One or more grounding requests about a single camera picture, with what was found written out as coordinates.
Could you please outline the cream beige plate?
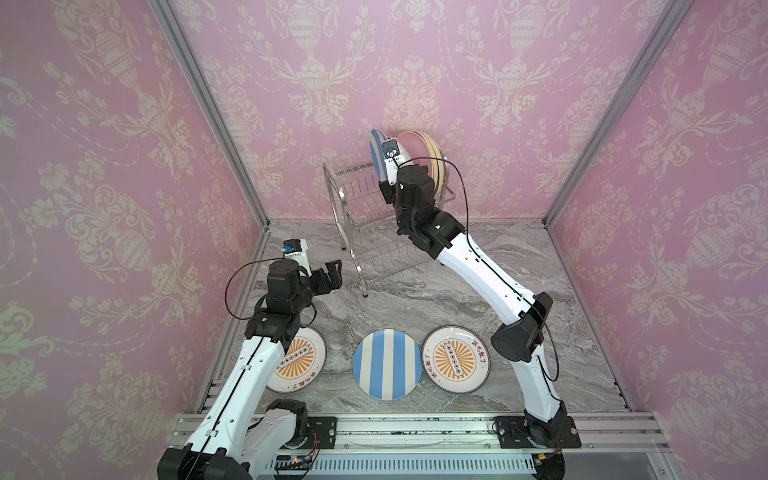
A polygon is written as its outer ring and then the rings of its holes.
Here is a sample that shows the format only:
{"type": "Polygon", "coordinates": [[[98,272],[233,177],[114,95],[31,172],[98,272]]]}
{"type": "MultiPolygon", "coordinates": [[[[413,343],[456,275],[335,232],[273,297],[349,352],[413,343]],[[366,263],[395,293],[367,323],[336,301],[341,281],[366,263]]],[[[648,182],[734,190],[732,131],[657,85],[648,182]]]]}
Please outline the cream beige plate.
{"type": "Polygon", "coordinates": [[[445,183],[447,180],[447,170],[446,170],[446,164],[444,162],[445,156],[439,146],[439,144],[432,140],[432,157],[435,167],[435,186],[436,186],[436,197],[438,199],[441,199],[443,196],[445,183]]]}

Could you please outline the blue striped plate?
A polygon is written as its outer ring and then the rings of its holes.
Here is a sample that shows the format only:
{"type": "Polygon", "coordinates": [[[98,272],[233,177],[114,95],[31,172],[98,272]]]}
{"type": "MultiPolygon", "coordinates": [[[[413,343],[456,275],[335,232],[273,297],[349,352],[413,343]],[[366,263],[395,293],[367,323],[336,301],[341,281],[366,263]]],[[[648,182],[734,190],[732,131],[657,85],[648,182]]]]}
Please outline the blue striped plate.
{"type": "Polygon", "coordinates": [[[367,335],[353,357],[353,375],[358,387],[381,401],[406,397],[419,383],[423,372],[421,351],[408,334],[381,329],[367,335]]]}
{"type": "Polygon", "coordinates": [[[388,183],[389,179],[383,144],[388,140],[389,137],[379,129],[373,128],[369,133],[369,147],[374,169],[378,176],[378,181],[385,183],[388,183]]]}

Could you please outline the pink bear plate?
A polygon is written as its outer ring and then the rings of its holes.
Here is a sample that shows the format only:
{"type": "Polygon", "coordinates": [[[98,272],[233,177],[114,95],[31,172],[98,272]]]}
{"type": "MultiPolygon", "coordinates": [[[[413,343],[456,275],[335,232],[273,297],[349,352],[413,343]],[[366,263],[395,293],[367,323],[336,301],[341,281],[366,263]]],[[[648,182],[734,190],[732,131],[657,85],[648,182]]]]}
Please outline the pink bear plate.
{"type": "Polygon", "coordinates": [[[434,165],[432,157],[433,150],[424,141],[423,137],[412,131],[402,132],[397,136],[397,140],[411,158],[417,160],[410,162],[410,165],[422,165],[428,168],[430,176],[434,176],[434,165]]]}

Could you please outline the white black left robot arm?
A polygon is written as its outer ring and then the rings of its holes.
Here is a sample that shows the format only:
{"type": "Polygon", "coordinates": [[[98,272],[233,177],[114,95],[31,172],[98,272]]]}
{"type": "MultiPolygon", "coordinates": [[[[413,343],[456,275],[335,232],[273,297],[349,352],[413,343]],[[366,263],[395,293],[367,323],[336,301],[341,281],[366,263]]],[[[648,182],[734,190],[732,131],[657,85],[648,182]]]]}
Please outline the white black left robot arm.
{"type": "Polygon", "coordinates": [[[260,420],[253,415],[300,330],[302,312],[342,284],[339,260],[309,271],[294,258],[272,259],[266,292],[247,320],[235,366],[185,445],[166,449],[158,478],[255,479],[282,447],[304,444],[309,427],[304,402],[278,399],[260,420]]]}

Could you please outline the yellow bear plate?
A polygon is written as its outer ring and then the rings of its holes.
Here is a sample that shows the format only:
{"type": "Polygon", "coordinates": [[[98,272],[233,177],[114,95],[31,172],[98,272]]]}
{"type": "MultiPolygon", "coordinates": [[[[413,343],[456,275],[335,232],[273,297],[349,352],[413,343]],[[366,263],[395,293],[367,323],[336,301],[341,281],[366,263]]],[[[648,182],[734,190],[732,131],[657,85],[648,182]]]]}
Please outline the yellow bear plate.
{"type": "Polygon", "coordinates": [[[425,145],[427,146],[427,149],[429,151],[429,157],[432,158],[433,179],[435,181],[436,191],[440,192],[445,180],[445,165],[441,161],[441,159],[443,158],[443,154],[438,144],[434,141],[434,139],[429,134],[427,134],[426,132],[421,132],[420,135],[425,145]]]}

